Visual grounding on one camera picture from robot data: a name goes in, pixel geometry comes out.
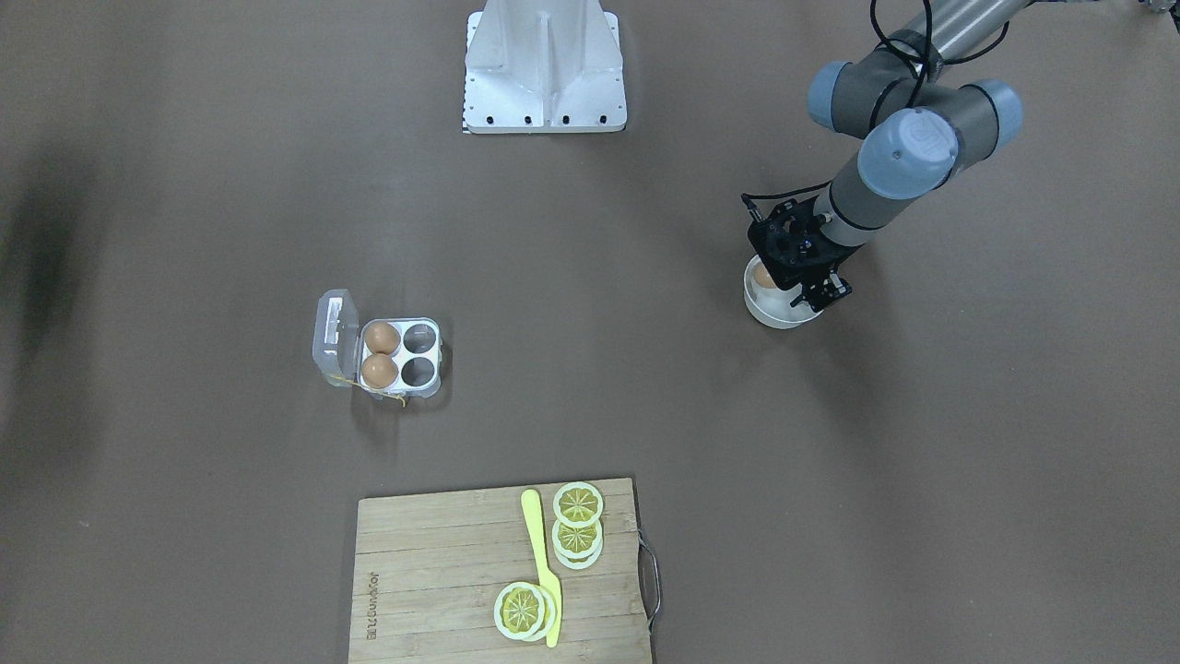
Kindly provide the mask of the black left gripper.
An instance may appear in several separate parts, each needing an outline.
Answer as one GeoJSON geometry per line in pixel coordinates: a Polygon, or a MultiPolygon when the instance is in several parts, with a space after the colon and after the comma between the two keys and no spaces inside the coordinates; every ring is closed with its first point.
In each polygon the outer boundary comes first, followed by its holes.
{"type": "Polygon", "coordinates": [[[817,198],[785,198],[771,209],[771,213],[762,213],[756,200],[756,197],[747,198],[750,246],[779,289],[796,285],[791,305],[809,307],[813,313],[821,314],[832,303],[847,297],[852,285],[840,278],[838,269],[853,249],[822,235],[826,219],[814,210],[817,198]]]}

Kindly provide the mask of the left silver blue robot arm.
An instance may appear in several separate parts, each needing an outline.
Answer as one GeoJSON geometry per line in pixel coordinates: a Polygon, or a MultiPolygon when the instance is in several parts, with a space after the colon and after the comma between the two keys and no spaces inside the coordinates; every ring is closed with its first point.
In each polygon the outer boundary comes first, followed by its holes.
{"type": "Polygon", "coordinates": [[[1023,1],[926,1],[919,17],[885,32],[859,63],[828,63],[808,88],[817,125],[860,146],[825,184],[742,195],[754,256],[743,300],[763,326],[789,329],[847,297],[839,269],[914,200],[1005,147],[1023,125],[1020,93],[998,79],[940,87],[940,73],[1007,38],[1023,1]]]}

